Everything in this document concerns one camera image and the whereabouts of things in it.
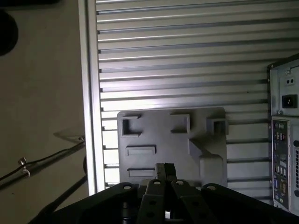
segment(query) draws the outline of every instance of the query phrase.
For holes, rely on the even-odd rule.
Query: bolt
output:
[[[26,158],[25,157],[22,157],[22,158],[20,158],[19,159],[19,161],[18,161],[18,163],[20,164],[20,165],[24,165],[24,164],[26,164]]]
[[[208,188],[209,190],[216,190],[216,187],[213,186],[213,185],[210,185],[210,186],[208,186],[207,188]]]
[[[183,185],[184,182],[183,182],[183,181],[177,181],[176,184],[178,184],[178,185]]]

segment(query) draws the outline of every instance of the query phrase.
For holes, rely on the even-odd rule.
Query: cable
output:
[[[66,148],[66,149],[60,150],[60,151],[58,151],[58,152],[56,152],[56,153],[54,153],[54,154],[52,154],[52,155],[49,155],[49,156],[47,156],[47,157],[42,158],[42,159],[35,160],[35,161],[31,161],[31,162],[26,162],[24,165],[21,165],[21,166],[19,166],[17,169],[13,170],[12,172],[10,172],[10,173],[8,173],[8,174],[2,176],[2,177],[0,178],[0,181],[6,179],[6,178],[8,178],[8,177],[10,177],[11,175],[15,174],[16,172],[18,172],[19,170],[21,170],[23,167],[25,167],[25,166],[27,166],[27,165],[36,164],[36,163],[38,163],[38,162],[42,162],[42,161],[47,160],[47,159],[49,159],[49,158],[52,158],[52,157],[54,157],[54,156],[56,156],[56,155],[59,155],[59,154],[61,154],[61,153],[63,153],[63,152],[66,152],[66,151],[70,151],[70,150],[76,149],[77,146],[80,145],[80,144],[82,144],[82,143],[83,143],[83,142],[80,142],[79,144],[77,144],[77,145],[75,145],[75,146],[73,146],[73,147],[71,147],[71,148]]]

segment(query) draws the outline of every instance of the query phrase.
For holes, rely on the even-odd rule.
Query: floor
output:
[[[9,11],[19,26],[15,49],[0,57],[0,176],[73,143],[53,135],[83,124],[78,3]],[[27,223],[83,175],[82,150],[0,192],[4,224]],[[88,195],[87,185],[63,206]]]

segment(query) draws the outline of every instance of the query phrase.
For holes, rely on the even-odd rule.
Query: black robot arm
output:
[[[173,164],[157,179],[120,183],[46,217],[47,224],[294,224],[299,217],[218,184],[200,190],[178,180]]]

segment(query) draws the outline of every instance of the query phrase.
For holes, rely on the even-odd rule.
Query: slotted metal panel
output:
[[[101,118],[104,150],[90,150],[104,155],[106,185],[119,181],[119,111],[222,106],[228,185],[267,201],[266,66],[298,53],[299,1],[97,0],[95,9],[101,111],[93,113]]]

